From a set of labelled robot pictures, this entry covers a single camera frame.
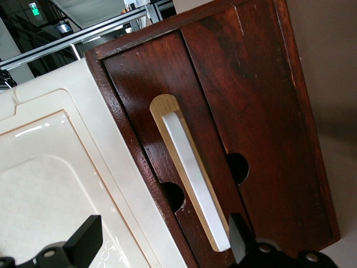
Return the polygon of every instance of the dark wood panel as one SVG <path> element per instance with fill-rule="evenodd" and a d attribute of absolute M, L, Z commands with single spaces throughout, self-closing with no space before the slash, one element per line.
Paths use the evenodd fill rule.
<path fill-rule="evenodd" d="M 274 2 L 249 1 L 182 34 L 226 153 L 249 162 L 239 189 L 256 235 L 291 255 L 336 241 Z"/>
<path fill-rule="evenodd" d="M 219 135 L 210 116 L 179 32 L 173 32 L 104 60 L 120 102 L 160 182 L 184 188 L 149 111 L 160 94 L 174 95 L 228 219 L 245 211 L 235 188 Z M 186 203 L 177 220 L 201 267 L 228 267 L 231 250 L 214 252 L 185 192 Z"/>
<path fill-rule="evenodd" d="M 164 216 L 165 223 L 172 234 L 182 257 L 184 258 L 187 267 L 199 267 L 190 246 L 187 244 L 186 238 L 182 234 L 180 226 L 177 224 L 177 220 L 170 209 L 170 206 L 165 198 L 165 194 L 161 190 L 160 184 L 155 177 L 149 161 L 147 160 L 147 157 L 136 138 L 125 110 L 119 102 L 119 98 L 114 89 L 115 87 L 110 82 L 110 77 L 108 77 L 108 74 L 104 71 L 102 63 L 96 59 L 93 50 L 86 53 L 86 60 L 93 77 L 98 84 L 100 92 L 102 93 L 104 100 L 130 150 L 130 153 L 139 168 L 148 190 L 151 193 L 151 196 L 153 196 L 153 200 L 155 201 L 161 214 Z"/>

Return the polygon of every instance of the wooden drawer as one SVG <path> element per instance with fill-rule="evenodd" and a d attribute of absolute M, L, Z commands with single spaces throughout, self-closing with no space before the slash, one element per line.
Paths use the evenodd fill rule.
<path fill-rule="evenodd" d="M 225 218 L 240 212 L 291 255 L 339 239 L 284 1 L 217 0 L 86 58 L 189 267 L 234 258 L 212 249 L 150 113 L 161 94 L 176 97 Z"/>

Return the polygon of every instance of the white surface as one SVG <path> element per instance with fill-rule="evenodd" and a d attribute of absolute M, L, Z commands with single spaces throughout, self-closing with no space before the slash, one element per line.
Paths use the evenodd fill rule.
<path fill-rule="evenodd" d="M 172 112 L 162 116 L 162 120 L 170 134 L 215 244 L 219 251 L 225 251 L 230 248 L 226 231 L 180 119 L 175 112 Z"/>
<path fill-rule="evenodd" d="M 91 267 L 149 267 L 64 111 L 1 135 L 0 147 L 3 255 L 25 262 L 100 213 L 103 246 Z"/>
<path fill-rule="evenodd" d="M 86 198 L 91 200 L 91 198 L 96 198 L 97 192 L 103 188 L 102 191 L 105 191 L 112 200 L 113 205 L 108 205 L 105 198 L 98 198 L 96 202 L 92 200 L 89 203 L 92 209 L 96 208 L 95 211 L 100 214 L 102 214 L 102 209 L 98 209 L 99 207 L 108 208 L 113 215 L 117 215 L 116 217 L 103 217 L 103 222 L 108 232 L 112 234 L 110 242 L 116 242 L 116 237 L 119 239 L 121 248 L 115 245 L 115 249 L 117 252 L 124 252 L 130 267 L 147 267 L 148 265 L 151 267 L 185 267 L 182 256 L 90 75 L 85 60 L 77 61 L 2 93 L 0 104 L 6 104 L 0 111 L 0 133 L 12 131 L 18 127 L 27 127 L 36 121 L 45 129 L 46 122 L 42 121 L 44 118 L 58 113 L 65 115 L 67 118 L 65 125 L 70 127 L 64 132 L 75 134 L 75 136 L 72 135 L 72 140 L 77 143 L 77 147 L 71 144 L 72 141 L 61 140 L 66 137 L 63 134 L 56 137 L 54 135 L 53 138 L 51 136 L 51 142 L 47 143 L 47 146 L 44 145 L 46 144 L 46 138 L 44 138 L 36 142 L 25 142 L 21 148 L 31 153 L 36 148 L 43 147 L 49 150 L 48 155 L 57 149 L 67 150 L 62 157 L 56 154 L 53 157 L 59 157 L 56 159 L 61 159 L 67 164 L 73 171 L 71 178 L 76 178 L 76 181 L 80 182 L 81 189 L 91 186 L 83 185 L 83 178 L 86 176 L 76 170 L 79 169 L 81 172 L 87 169 L 96 170 L 97 174 L 95 178 L 93 177 L 93 181 L 96 181 L 97 188 L 93 188 L 91 192 L 88 190 L 83 192 L 88 193 Z M 41 130 L 26 132 L 21 137 L 29 134 L 36 137 Z M 2 161 L 13 158 L 9 153 L 12 147 L 9 147 L 8 154 L 1 157 Z M 11 153 L 23 157 L 23 160 L 28 159 L 20 152 Z M 40 162 L 45 161 L 42 155 L 38 153 L 34 159 L 40 159 Z M 72 161 L 65 160 L 65 157 L 72 157 Z M 28 169 L 19 163 L 21 159 L 7 162 L 6 165 L 3 164 L 1 170 L 5 172 L 11 166 Z M 103 251 L 101 256 L 106 259 L 106 254 L 113 251 L 113 247 L 105 241 L 104 249 L 106 251 Z"/>

